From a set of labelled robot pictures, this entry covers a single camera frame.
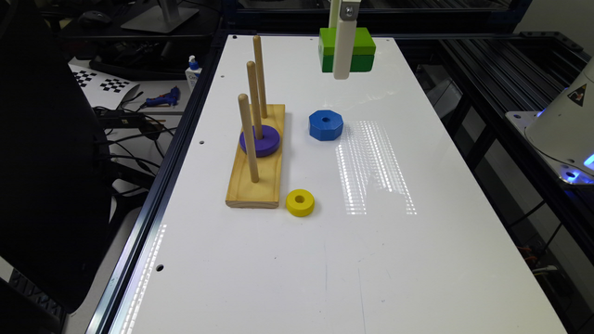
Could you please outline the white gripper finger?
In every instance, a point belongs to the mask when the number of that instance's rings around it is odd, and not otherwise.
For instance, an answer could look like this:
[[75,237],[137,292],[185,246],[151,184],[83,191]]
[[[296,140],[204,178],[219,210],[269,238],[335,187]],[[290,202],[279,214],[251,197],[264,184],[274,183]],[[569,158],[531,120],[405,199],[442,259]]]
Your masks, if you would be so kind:
[[341,0],[330,0],[329,28],[336,28],[340,12]]
[[360,0],[341,0],[338,23],[335,28],[333,77],[336,80],[346,80],[350,74],[360,4]]

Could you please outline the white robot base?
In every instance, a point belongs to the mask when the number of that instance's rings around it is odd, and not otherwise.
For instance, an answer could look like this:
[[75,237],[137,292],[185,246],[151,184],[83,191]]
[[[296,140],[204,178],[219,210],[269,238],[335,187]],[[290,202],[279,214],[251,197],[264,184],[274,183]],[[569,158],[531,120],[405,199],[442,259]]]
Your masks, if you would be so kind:
[[593,184],[593,63],[541,111],[506,118],[564,183]]

